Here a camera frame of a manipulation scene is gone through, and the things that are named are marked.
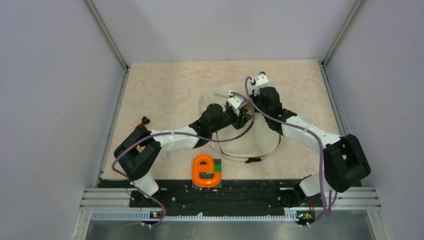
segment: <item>beige marble surface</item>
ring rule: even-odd
[[[111,169],[113,151],[142,116],[151,119],[148,128],[153,130],[184,127],[199,118],[199,101],[206,88],[240,82],[261,71],[279,92],[284,108],[321,129],[339,132],[316,59],[133,63],[102,177],[123,178]],[[199,154],[222,158],[224,179],[303,178],[316,173],[319,163],[318,154],[283,137],[276,152],[261,162],[227,160],[205,145],[159,157],[152,175],[156,179],[190,179],[192,159]]]

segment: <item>wooden table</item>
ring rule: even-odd
[[[316,59],[133,63],[102,178],[123,178],[111,169],[113,152],[142,116],[150,118],[148,128],[153,130],[187,126],[199,118],[207,88],[242,82],[261,71],[284,108],[323,130],[339,132]],[[158,157],[151,172],[156,179],[190,179],[192,160],[199,154],[222,159],[223,179],[298,179],[318,171],[318,154],[296,140],[283,137],[275,151],[261,162],[244,163],[227,160],[208,145],[178,149]]]

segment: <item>cable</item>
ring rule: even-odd
[[[324,151],[324,147],[323,147],[323,143],[321,142],[320,137],[309,129],[305,129],[304,127],[301,127],[301,126],[298,126],[298,125],[294,125],[294,124],[290,124],[290,123],[287,123],[287,122],[284,122],[284,121],[280,121],[280,120],[273,118],[272,116],[266,114],[261,109],[259,109],[259,107],[256,106],[256,104],[252,101],[252,98],[250,97],[250,93],[249,93],[249,89],[248,89],[248,81],[251,80],[251,79],[252,79],[252,77],[248,76],[248,77],[246,77],[246,80],[244,81],[244,90],[246,91],[246,95],[247,95],[248,101],[249,101],[251,106],[253,106],[259,113],[261,113],[267,119],[270,119],[274,122],[277,122],[279,124],[283,124],[283,125],[295,128],[295,129],[300,129],[302,131],[306,131],[307,133],[312,135],[318,141],[318,146],[319,146],[319,190],[320,190],[320,195],[321,195],[321,203],[322,203],[322,207],[324,208],[325,215],[330,217],[331,216],[331,206],[329,208],[327,208],[326,196],[324,194],[324,174],[323,174],[323,165],[324,165],[324,152],[323,151]]]
[[[242,94],[240,94],[240,93],[237,93],[237,92],[231,92],[232,94],[234,94],[234,95],[236,95],[236,96],[239,96],[239,97],[241,97],[244,101],[246,101],[248,104],[250,104],[250,107],[252,107],[253,108],[253,106],[252,106],[252,104],[249,102],[249,99],[247,98],[247,97],[245,97],[245,96],[243,96]],[[206,138],[206,137],[202,137],[202,136],[199,136],[199,135],[195,135],[195,134],[191,134],[191,133],[188,133],[188,132],[178,132],[178,131],[175,131],[175,132],[160,132],[160,133],[155,133],[155,134],[151,134],[151,135],[148,135],[148,136],[146,136],[146,137],[144,137],[144,138],[142,138],[142,139],[140,139],[140,140],[138,140],[137,142],[135,142],[133,145],[131,145],[130,147],[128,147],[126,150],[124,150],[114,161],[113,161],[113,163],[112,163],[112,170],[113,171],[115,171],[116,173],[118,173],[118,174],[120,174],[120,175],[122,175],[122,176],[124,176],[124,177],[126,177],[127,178],[127,175],[124,173],[124,172],[122,172],[122,171],[120,171],[120,170],[118,170],[117,168],[116,168],[116,164],[119,162],[119,160],[125,155],[125,154],[127,154],[129,151],[131,151],[133,148],[135,148],[136,146],[138,146],[139,144],[141,144],[141,143],[143,143],[144,141],[146,141],[146,140],[148,140],[148,139],[151,139],[151,138],[154,138],[154,137],[158,137],[158,136],[166,136],[166,135],[172,135],[172,134],[175,134],[175,135],[185,135],[185,136],[190,136],[190,137],[195,137],[195,138],[198,138],[198,139],[202,139],[202,140],[205,140],[205,141],[209,141],[209,142],[213,142],[213,143],[226,143],[226,142],[230,142],[230,141],[234,141],[234,140],[236,140],[236,139],[239,139],[239,138],[241,138],[241,137],[243,137],[245,134],[247,134],[248,133],[248,131],[252,128],[252,126],[253,126],[253,124],[254,124],[254,122],[255,122],[255,113],[253,113],[253,116],[252,116],[252,121],[251,121],[251,123],[250,123],[250,125],[249,125],[249,127],[244,131],[244,132],[242,132],[240,135],[238,135],[238,136],[236,136],[236,137],[233,137],[233,138],[230,138],[230,139],[225,139],[225,140],[214,140],[214,139],[209,139],[209,138]],[[167,210],[165,209],[165,206],[160,202],[160,201],[158,201],[156,198],[154,198],[154,197],[152,197],[152,196],[150,196],[149,194],[147,194],[146,192],[144,192],[143,190],[141,190],[137,185],[135,185],[135,183],[134,182],[131,182],[131,184],[135,187],[135,189],[137,190],[137,191],[139,191],[141,194],[143,194],[144,196],[146,196],[147,198],[149,198],[149,199],[151,199],[152,201],[154,201],[155,203],[157,203],[162,209],[163,209],[163,214],[162,214],[162,216],[160,217],[160,219],[159,219],[159,221],[158,222],[156,222],[156,223],[154,223],[154,224],[152,224],[150,227],[154,227],[154,226],[156,226],[156,225],[158,225],[163,219],[164,219],[164,217],[166,216],[166,214],[167,214]],[[122,227],[120,227],[120,228],[118,228],[114,233],[112,233],[111,235],[109,235],[107,238],[105,238],[105,240],[106,239],[109,239],[111,236],[113,236],[113,235],[115,235],[118,231],[120,231],[120,230],[122,230],[122,229],[124,229],[124,228],[126,228],[126,227],[128,227],[128,226],[131,226],[131,225],[134,225],[134,224],[139,224],[138,222],[132,222],[132,223],[129,223],[129,224],[126,224],[126,225],[124,225],[124,226],[122,226]]]

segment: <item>black strap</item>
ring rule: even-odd
[[[249,157],[249,159],[245,161],[245,163],[250,164],[253,162],[260,162],[260,161],[262,161],[262,159],[260,159],[259,157]]]

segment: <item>gray floor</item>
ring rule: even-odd
[[[86,240],[104,240],[125,221],[92,221]],[[293,222],[164,222],[132,225],[108,240],[373,240],[366,211],[333,211],[311,228]]]

